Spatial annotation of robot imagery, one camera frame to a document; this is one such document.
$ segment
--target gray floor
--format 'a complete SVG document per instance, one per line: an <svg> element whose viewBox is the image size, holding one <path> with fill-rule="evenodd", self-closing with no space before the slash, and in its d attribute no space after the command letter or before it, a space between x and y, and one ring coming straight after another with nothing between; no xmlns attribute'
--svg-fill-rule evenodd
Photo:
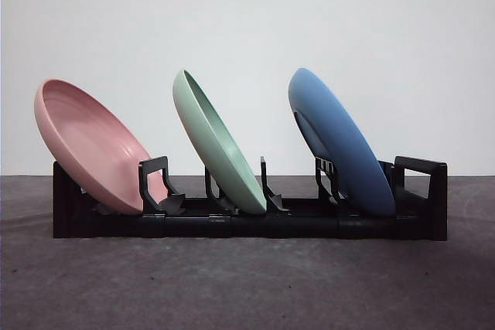
<svg viewBox="0 0 495 330"><path fill-rule="evenodd" d="M201 179L172 180L201 194ZM491 330L495 177L449 179L448 242L55 240L51 178L3 177L2 328Z"/></svg>

